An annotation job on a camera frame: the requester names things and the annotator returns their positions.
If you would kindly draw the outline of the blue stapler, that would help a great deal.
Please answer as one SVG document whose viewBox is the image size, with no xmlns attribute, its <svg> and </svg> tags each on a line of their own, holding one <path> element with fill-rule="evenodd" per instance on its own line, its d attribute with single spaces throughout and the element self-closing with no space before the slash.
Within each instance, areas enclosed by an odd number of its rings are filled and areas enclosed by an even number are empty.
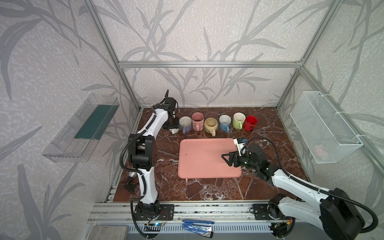
<svg viewBox="0 0 384 240">
<path fill-rule="evenodd" d="M 183 220 L 183 229 L 199 236 L 212 238 L 214 222 L 210 221 L 197 221 L 197 220 Z"/>
</svg>

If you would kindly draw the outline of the pink patterned mug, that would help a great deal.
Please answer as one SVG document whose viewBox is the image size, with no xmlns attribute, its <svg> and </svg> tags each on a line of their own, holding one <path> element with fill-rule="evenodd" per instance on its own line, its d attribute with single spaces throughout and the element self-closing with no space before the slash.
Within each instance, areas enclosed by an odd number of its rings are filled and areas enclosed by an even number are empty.
<svg viewBox="0 0 384 240">
<path fill-rule="evenodd" d="M 193 129 L 196 132 L 202 131 L 204 129 L 205 118 L 204 115 L 200 112 L 196 112 L 192 115 Z"/>
</svg>

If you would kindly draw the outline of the clear plastic wall bin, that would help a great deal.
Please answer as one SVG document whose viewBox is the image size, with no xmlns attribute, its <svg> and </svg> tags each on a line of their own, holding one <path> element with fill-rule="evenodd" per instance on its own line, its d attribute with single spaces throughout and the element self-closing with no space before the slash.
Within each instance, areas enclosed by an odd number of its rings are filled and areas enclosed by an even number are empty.
<svg viewBox="0 0 384 240">
<path fill-rule="evenodd" d="M 117 97 L 90 94 L 42 155 L 54 163 L 86 163 L 120 104 Z"/>
</svg>

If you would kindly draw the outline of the red mug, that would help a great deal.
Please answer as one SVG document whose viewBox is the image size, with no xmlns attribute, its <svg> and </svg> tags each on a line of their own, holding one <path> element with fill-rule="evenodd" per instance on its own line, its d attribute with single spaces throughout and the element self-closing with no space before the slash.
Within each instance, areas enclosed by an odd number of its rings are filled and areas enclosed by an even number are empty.
<svg viewBox="0 0 384 240">
<path fill-rule="evenodd" d="M 255 116 L 247 116 L 243 125 L 246 131 L 252 132 L 258 123 L 258 119 Z"/>
</svg>

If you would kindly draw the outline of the pink tray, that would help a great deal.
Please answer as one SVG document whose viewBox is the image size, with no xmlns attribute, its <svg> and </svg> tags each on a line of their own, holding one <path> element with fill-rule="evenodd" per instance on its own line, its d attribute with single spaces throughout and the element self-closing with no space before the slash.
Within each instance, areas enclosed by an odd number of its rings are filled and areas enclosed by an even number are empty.
<svg viewBox="0 0 384 240">
<path fill-rule="evenodd" d="M 233 139 L 184 139 L 180 143 L 178 176 L 181 179 L 237 178 L 242 169 L 230 167 L 223 154 L 237 150 Z"/>
</svg>

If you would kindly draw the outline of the white mug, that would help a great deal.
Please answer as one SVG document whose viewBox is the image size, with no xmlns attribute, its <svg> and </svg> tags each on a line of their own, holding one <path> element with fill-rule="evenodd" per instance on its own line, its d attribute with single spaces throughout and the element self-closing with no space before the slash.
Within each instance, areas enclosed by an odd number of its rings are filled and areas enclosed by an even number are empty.
<svg viewBox="0 0 384 240">
<path fill-rule="evenodd" d="M 179 132 L 179 128 L 174 128 L 174 129 L 170 129 L 170 132 L 173 134 L 173 135 L 175 135 L 175 134 L 177 134 L 178 132 Z"/>
</svg>

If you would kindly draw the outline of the light green mug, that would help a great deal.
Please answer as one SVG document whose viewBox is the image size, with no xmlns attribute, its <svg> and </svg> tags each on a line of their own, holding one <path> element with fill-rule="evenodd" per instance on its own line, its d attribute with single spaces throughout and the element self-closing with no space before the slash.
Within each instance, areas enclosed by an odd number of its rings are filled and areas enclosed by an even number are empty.
<svg viewBox="0 0 384 240">
<path fill-rule="evenodd" d="M 246 116 L 243 113 L 235 113 L 233 115 L 233 127 L 237 130 L 241 130 L 243 128 L 244 122 L 246 120 Z"/>
</svg>

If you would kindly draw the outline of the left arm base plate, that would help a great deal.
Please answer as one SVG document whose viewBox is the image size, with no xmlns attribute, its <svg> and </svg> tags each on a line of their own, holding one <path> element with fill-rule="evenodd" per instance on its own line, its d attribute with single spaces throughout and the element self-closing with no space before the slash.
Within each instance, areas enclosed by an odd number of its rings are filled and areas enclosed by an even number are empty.
<svg viewBox="0 0 384 240">
<path fill-rule="evenodd" d="M 175 205 L 173 204 L 160 204 L 157 210 L 154 207 L 145 209 L 144 207 L 136 206 L 134 209 L 134 216 L 136 221 L 145 221 L 156 219 L 160 221 L 172 221 L 174 219 Z"/>
</svg>

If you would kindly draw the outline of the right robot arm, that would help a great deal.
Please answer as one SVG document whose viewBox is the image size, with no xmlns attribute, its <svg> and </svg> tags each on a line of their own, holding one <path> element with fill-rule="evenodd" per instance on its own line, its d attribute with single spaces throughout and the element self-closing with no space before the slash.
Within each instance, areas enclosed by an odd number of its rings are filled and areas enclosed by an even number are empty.
<svg viewBox="0 0 384 240">
<path fill-rule="evenodd" d="M 332 240 L 354 240 L 357 235 L 373 231 L 379 224 L 368 207 L 353 201 L 341 189 L 328 190 L 295 177 L 266 159 L 259 145 L 241 145 L 237 151 L 223 154 L 230 167 L 255 171 L 259 179 L 298 197 L 279 194 L 269 201 L 273 218 L 283 216 L 305 221 L 323 230 Z"/>
</svg>

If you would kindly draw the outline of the blue mug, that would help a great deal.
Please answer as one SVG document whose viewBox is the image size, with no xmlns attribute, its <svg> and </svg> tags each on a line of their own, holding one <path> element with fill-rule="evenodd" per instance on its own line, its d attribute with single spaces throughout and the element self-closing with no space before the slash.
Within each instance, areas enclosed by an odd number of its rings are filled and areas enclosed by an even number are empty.
<svg viewBox="0 0 384 240">
<path fill-rule="evenodd" d="M 231 117 L 228 115 L 221 115 L 219 118 L 221 131 L 228 133 L 230 131 Z"/>
</svg>

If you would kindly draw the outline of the silver metal cylinder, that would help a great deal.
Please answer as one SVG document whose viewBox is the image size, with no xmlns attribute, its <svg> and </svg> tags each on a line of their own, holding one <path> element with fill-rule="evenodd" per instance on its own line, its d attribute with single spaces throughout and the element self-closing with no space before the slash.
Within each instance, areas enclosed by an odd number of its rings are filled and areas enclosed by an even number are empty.
<svg viewBox="0 0 384 240">
<path fill-rule="evenodd" d="M 129 172 L 129 179 L 135 179 L 138 176 L 136 172 Z"/>
</svg>

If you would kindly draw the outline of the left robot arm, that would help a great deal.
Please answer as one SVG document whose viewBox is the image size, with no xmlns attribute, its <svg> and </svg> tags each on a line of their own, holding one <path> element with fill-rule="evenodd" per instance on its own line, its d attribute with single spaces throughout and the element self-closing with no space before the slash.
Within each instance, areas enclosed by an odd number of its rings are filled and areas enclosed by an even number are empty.
<svg viewBox="0 0 384 240">
<path fill-rule="evenodd" d="M 151 106 L 152 115 L 144 127 L 131 134 L 119 157 L 120 167 L 129 174 L 125 189 L 131 194 L 140 187 L 140 199 L 135 213 L 152 218 L 160 214 L 160 202 L 155 184 L 158 159 L 156 137 L 161 129 L 179 132 L 178 102 L 166 91 L 164 98 Z"/>
</svg>

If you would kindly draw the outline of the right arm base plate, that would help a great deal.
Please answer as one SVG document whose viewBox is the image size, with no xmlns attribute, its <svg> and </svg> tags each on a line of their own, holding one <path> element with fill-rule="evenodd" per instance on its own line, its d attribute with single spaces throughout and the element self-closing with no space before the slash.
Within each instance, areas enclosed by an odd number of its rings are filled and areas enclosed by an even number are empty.
<svg viewBox="0 0 384 240">
<path fill-rule="evenodd" d="M 253 204 L 249 212 L 254 215 L 255 220 L 275 220 L 277 216 L 269 204 Z"/>
</svg>

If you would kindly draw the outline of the black clip on table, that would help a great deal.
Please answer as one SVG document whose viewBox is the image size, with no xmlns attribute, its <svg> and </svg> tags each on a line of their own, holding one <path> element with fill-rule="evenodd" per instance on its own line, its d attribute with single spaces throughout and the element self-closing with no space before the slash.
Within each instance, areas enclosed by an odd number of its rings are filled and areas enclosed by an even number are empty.
<svg viewBox="0 0 384 240">
<path fill-rule="evenodd" d="M 136 180 L 136 178 L 128 177 L 127 182 L 124 185 L 124 188 L 130 194 L 134 194 L 138 186 L 139 186 L 139 182 Z"/>
</svg>

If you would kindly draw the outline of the purple mug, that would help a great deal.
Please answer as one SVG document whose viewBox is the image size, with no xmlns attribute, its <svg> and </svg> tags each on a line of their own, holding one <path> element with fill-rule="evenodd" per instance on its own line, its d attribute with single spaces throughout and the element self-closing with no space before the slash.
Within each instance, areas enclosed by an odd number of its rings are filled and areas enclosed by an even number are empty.
<svg viewBox="0 0 384 240">
<path fill-rule="evenodd" d="M 187 134 L 192 130 L 192 119 L 188 116 L 181 117 L 179 127 L 183 134 Z"/>
</svg>

